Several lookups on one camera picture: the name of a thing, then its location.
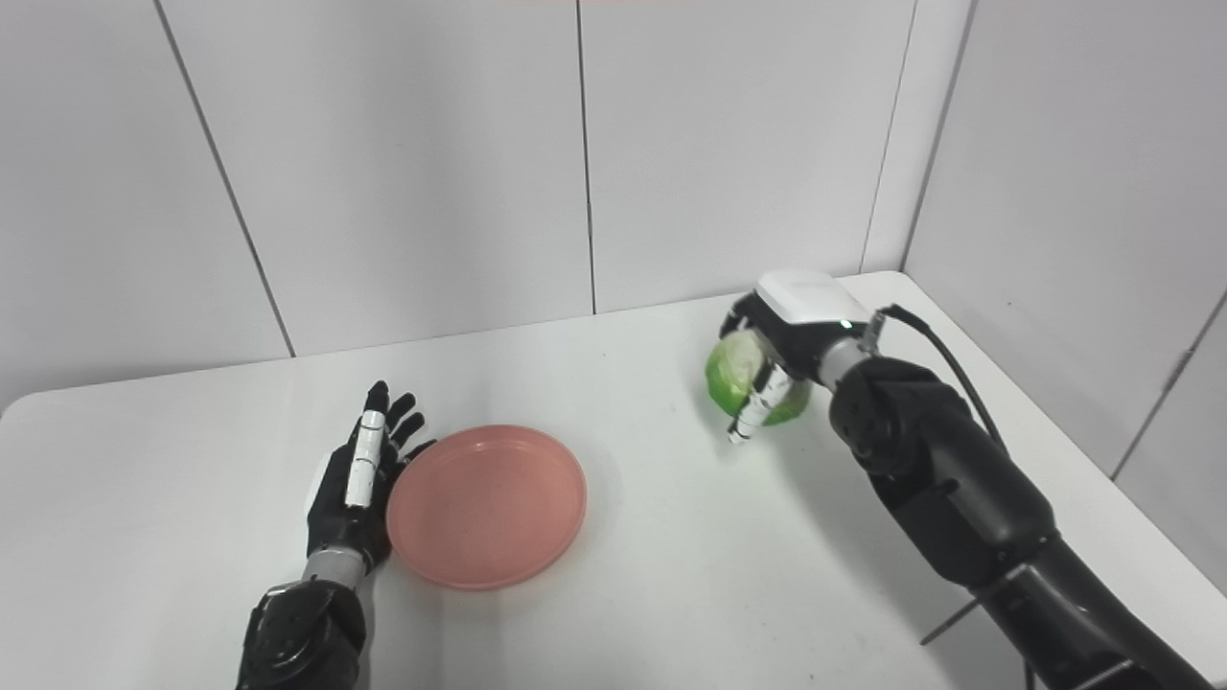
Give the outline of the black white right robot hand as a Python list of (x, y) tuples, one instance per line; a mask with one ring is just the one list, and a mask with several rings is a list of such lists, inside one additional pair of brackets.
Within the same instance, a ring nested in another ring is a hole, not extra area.
[(847, 373), (872, 357), (872, 347), (864, 344), (870, 319), (870, 311), (828, 274), (802, 269), (763, 274), (733, 303), (719, 329), (721, 339), (751, 333), (763, 355), (748, 398), (733, 413), (729, 441), (752, 438), (801, 381), (836, 392)]

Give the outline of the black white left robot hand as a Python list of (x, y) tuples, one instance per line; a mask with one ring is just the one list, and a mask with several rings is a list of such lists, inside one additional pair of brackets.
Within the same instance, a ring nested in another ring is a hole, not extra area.
[(382, 413), (382, 444), (373, 457), (369, 503), (346, 502), (355, 448), (362, 435), (362, 419), (356, 419), (346, 442), (333, 451), (308, 511), (307, 554), (314, 555), (324, 548), (346, 548), (360, 554), (369, 573), (391, 552), (387, 537), (387, 501), (393, 486), (405, 468), (434, 442), (415, 442), (426, 426), (425, 414), (417, 410), (417, 398), (411, 392), (393, 399), (387, 381), (375, 381), (364, 398), (363, 411)]

